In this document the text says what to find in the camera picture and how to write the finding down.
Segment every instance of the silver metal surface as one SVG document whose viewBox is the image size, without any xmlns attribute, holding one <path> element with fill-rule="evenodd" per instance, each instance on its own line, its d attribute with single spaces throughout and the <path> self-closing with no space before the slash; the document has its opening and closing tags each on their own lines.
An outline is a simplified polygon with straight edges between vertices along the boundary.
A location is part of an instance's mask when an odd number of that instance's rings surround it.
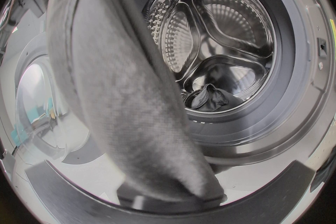
<svg viewBox="0 0 336 224">
<path fill-rule="evenodd" d="M 274 66 L 274 28 L 258 0 L 156 0 L 148 24 L 183 96 L 211 83 L 251 100 Z"/>
<path fill-rule="evenodd" d="M 14 166 L 15 166 L 15 158 L 13 155 L 5 151 L 3 153 L 4 158 L 0 159 L 0 165 L 2 170 L 6 173 L 6 176 L 10 181 L 13 179 L 13 172 L 14 172 Z"/>
</svg>

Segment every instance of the washing machine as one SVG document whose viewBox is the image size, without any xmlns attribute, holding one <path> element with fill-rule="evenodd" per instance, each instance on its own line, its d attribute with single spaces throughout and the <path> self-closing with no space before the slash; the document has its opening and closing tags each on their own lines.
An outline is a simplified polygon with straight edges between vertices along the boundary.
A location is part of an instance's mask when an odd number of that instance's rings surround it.
<svg viewBox="0 0 336 224">
<path fill-rule="evenodd" d="M 225 198 L 199 210 L 124 188 L 125 175 L 71 112 L 55 82 L 42 0 L 1 0 L 0 164 L 3 199 L 8 212 L 16 210 L 7 218 L 13 223 L 297 221 L 335 168 L 333 4 L 134 1 L 179 86 L 191 137 Z"/>
</svg>

